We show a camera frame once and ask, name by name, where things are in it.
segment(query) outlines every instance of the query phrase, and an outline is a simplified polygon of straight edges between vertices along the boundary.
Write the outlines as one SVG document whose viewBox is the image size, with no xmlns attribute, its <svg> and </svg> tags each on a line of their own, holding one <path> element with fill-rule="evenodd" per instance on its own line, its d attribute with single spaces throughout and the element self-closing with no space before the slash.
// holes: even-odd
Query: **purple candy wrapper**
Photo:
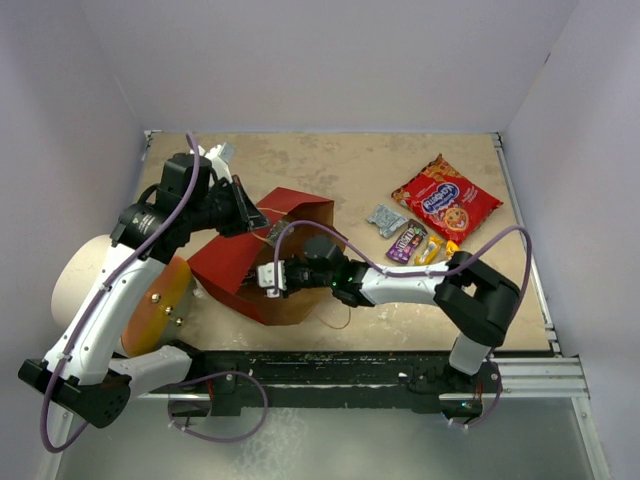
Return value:
<svg viewBox="0 0 640 480">
<path fill-rule="evenodd" d="M 407 229 L 398 237 L 395 243 L 387 252 L 387 257 L 391 260 L 403 264 L 409 263 L 413 252 L 427 236 L 427 229 L 415 220 L 409 221 Z"/>
</svg>

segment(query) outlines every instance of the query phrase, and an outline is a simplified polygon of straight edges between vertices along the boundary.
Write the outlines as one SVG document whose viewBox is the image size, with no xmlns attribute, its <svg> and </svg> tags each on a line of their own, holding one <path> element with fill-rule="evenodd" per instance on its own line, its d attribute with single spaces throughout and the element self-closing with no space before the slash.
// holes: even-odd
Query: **white wall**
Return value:
<svg viewBox="0 0 640 480">
<path fill-rule="evenodd" d="M 505 137 L 563 352 L 619 479 L 640 455 L 640 2 L 582 0 Z"/>
<path fill-rule="evenodd" d="M 83 0 L 145 128 L 503 130 L 577 0 Z"/>
<path fill-rule="evenodd" d="M 59 335 L 49 303 L 130 199 L 144 137 L 77 0 L 0 2 L 0 464 L 33 478 L 42 395 L 17 378 Z"/>
</svg>

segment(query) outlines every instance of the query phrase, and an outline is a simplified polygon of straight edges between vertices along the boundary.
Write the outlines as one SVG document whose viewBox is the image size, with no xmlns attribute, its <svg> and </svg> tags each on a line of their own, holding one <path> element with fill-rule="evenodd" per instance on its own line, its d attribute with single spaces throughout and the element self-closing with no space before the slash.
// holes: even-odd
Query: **tan table surface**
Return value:
<svg viewBox="0 0 640 480">
<path fill-rule="evenodd" d="M 231 171 L 240 176 L 254 202 L 278 186 L 335 200 L 336 228 L 379 263 L 392 263 L 384 254 L 397 234 L 392 239 L 383 239 L 377 227 L 366 222 L 366 217 L 377 204 L 383 203 L 415 218 L 389 195 L 438 153 L 472 182 L 504 202 L 467 238 L 465 250 L 476 251 L 516 221 L 489 135 L 269 133 L 205 134 L 197 138 L 207 150 L 225 141 L 236 148 Z M 165 160 L 187 150 L 182 134 L 156 135 L 139 191 L 160 181 Z M 196 233 L 178 254 L 188 258 L 214 236 L 212 231 Z M 483 260 L 520 284 L 524 258 L 520 237 L 511 234 L 485 254 Z M 442 259 L 441 251 L 436 261 Z M 205 295 L 194 298 L 180 338 L 208 350 L 448 350 L 458 334 L 444 313 L 426 305 L 356 308 L 352 310 L 351 324 L 344 330 L 333 330 L 321 321 L 341 326 L 347 318 L 348 307 L 328 296 L 301 324 L 267 327 Z M 549 348 L 532 283 L 502 348 Z"/>
</svg>

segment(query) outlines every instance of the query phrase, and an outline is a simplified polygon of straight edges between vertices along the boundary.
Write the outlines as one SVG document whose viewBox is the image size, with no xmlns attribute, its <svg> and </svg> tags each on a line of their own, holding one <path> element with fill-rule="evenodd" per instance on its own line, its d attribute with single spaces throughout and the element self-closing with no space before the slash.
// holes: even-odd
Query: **white cylinder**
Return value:
<svg viewBox="0 0 640 480">
<path fill-rule="evenodd" d="M 98 277 L 110 244 L 109 235 L 92 238 L 62 270 L 51 296 L 51 313 L 61 327 L 67 328 L 80 309 Z"/>
</svg>

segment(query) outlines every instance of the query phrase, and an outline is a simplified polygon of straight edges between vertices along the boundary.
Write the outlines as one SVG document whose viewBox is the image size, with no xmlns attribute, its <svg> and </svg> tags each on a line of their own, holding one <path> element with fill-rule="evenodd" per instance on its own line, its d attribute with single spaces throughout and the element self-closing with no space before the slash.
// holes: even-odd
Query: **chocolate bar wrapper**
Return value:
<svg viewBox="0 0 640 480">
<path fill-rule="evenodd" d="M 387 257 L 394 262 L 406 265 L 409 263 L 413 252 L 416 251 L 426 236 L 426 228 L 414 220 L 409 221 L 407 229 L 398 237 L 389 251 L 387 251 Z"/>
<path fill-rule="evenodd" d="M 439 239 L 435 235 L 431 235 L 429 237 L 429 240 L 427 241 L 427 246 L 424 252 L 422 253 L 422 255 L 416 255 L 413 263 L 415 263 L 416 265 L 429 265 L 431 262 L 433 262 L 433 259 L 436 258 L 436 255 L 440 251 L 443 243 L 443 240 Z"/>
<path fill-rule="evenodd" d="M 390 238 L 394 232 L 407 223 L 409 219 L 398 212 L 394 212 L 386 205 L 378 205 L 367 222 L 375 223 L 380 227 L 380 235 Z"/>
</svg>

